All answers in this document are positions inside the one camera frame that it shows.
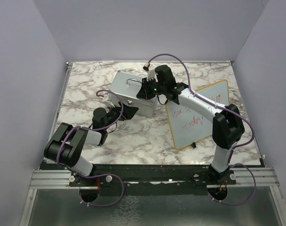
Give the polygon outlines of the grey metal first aid box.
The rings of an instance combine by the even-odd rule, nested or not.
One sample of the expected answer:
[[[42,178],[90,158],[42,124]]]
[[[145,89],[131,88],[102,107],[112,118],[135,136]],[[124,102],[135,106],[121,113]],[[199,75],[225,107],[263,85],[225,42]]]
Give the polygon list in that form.
[[[152,118],[157,107],[158,100],[156,97],[146,100],[136,97],[141,89],[143,77],[130,74],[123,71],[117,71],[110,91],[120,97],[122,102],[130,107],[138,107],[137,115]]]

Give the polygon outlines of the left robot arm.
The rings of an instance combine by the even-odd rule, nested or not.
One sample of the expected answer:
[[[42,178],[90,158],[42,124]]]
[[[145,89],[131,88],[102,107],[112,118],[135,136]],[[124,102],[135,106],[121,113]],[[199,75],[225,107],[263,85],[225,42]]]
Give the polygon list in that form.
[[[84,145],[103,145],[108,137],[107,129],[119,120],[132,119],[138,110],[119,103],[108,111],[96,108],[90,128],[61,123],[45,146],[44,157],[80,174],[81,182],[91,186],[96,181],[96,166],[81,156]]]

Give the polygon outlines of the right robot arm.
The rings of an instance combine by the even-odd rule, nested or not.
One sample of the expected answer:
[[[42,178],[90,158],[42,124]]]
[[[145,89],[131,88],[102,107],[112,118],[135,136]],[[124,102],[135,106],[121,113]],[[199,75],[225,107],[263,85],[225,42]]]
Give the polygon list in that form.
[[[150,64],[146,63],[143,69],[147,72],[147,77],[142,79],[141,88],[136,95],[138,99],[149,100],[157,95],[164,95],[167,100],[194,110],[212,123],[212,138],[216,149],[208,178],[213,184],[224,181],[232,148],[245,132],[237,106],[214,102],[190,89],[189,85],[176,82],[167,65],[150,69]]]

